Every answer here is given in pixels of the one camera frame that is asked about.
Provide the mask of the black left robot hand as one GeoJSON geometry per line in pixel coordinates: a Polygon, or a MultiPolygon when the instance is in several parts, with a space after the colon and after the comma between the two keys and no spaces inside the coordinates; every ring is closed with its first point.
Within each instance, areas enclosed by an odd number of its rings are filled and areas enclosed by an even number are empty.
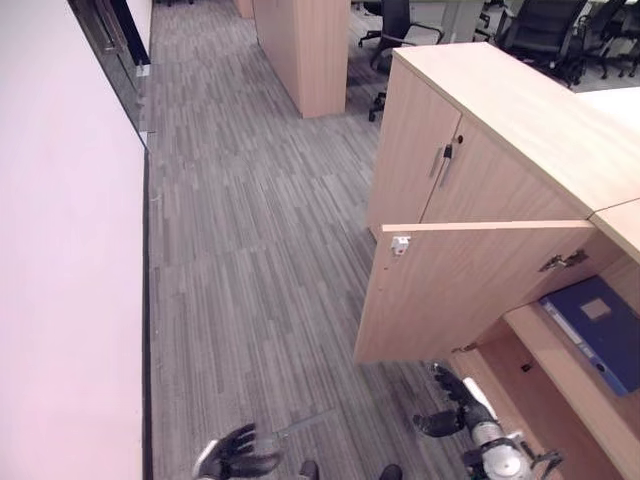
{"type": "Polygon", "coordinates": [[[252,479],[274,471],[282,461],[281,451],[255,452],[256,424],[248,423],[223,438],[214,439],[196,459],[193,479],[252,479]]]}

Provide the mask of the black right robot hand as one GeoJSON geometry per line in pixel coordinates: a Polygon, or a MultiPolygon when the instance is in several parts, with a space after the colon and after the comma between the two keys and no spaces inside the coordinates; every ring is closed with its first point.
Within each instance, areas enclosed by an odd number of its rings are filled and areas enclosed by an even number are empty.
{"type": "Polygon", "coordinates": [[[442,438],[464,429],[472,433],[483,423],[497,423],[489,409],[473,395],[456,374],[439,363],[433,364],[432,371],[438,385],[456,404],[456,408],[429,416],[414,415],[412,422],[419,432],[429,437],[442,438]]]}

